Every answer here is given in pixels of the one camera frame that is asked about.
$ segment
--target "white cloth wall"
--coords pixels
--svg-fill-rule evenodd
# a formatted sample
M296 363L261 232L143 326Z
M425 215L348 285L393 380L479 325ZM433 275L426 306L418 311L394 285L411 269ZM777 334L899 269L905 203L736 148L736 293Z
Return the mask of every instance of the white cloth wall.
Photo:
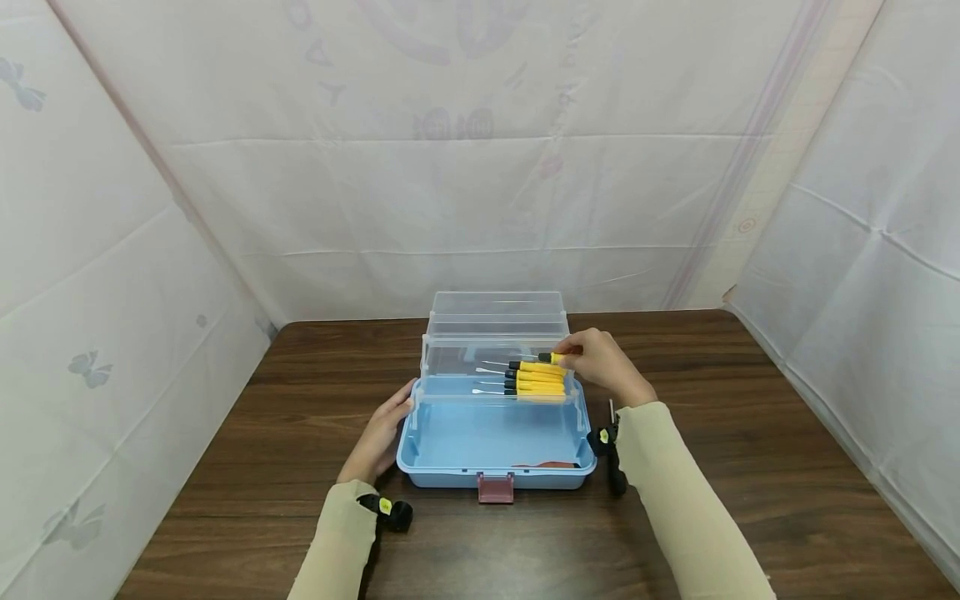
M112 597L260 315L47 4L0 3L0 598Z
M957 32L887 0L732 306L960 588Z
M879 3L51 2L278 324L719 305Z

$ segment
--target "hand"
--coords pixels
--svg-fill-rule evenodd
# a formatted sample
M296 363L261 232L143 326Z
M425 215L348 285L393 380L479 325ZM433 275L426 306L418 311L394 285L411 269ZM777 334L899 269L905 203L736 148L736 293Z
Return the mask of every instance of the hand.
M373 485L376 478L394 463L397 429L403 418L414 409L414 400L410 398L414 381L416 379L408 381L407 385L373 411L367 428L340 470L337 483L359 479Z
M607 388L625 406L639 406L657 400L653 386L606 331L595 327L578 331L557 344L553 351L566 354L560 361L561 367L572 369L587 381Z

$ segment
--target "light blue toolbox base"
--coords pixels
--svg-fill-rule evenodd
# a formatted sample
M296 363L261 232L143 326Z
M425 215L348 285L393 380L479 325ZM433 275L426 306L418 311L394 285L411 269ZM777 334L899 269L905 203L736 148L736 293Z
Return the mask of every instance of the light blue toolbox base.
M476 488L478 473L488 478L512 473L516 489L579 488L597 460L587 443L583 389L573 385L577 399L565 404L493 396L484 403L418 402L403 423L396 463L421 488ZM547 461L580 466L514 467Z

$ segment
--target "brown table surface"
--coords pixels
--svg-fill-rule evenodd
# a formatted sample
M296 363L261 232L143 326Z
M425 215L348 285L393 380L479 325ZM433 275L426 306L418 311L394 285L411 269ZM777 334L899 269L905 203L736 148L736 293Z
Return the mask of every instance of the brown table surface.
M118 598L282 600L324 495L371 411L418 374L424 320L284 327ZM956 598L943 575L737 319L570 316L610 331L673 411L780 600ZM590 420L607 396L587 386ZM603 465L572 492L382 491L416 513L385 533L367 598L676 598L643 506Z

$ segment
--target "pink latch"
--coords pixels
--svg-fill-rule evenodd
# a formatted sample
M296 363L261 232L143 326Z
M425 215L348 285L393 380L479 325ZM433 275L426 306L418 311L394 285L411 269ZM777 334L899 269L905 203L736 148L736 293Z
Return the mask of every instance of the pink latch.
M477 492L480 495L480 504L513 504L514 474L507 473L506 477L484 477L483 473L477 473Z

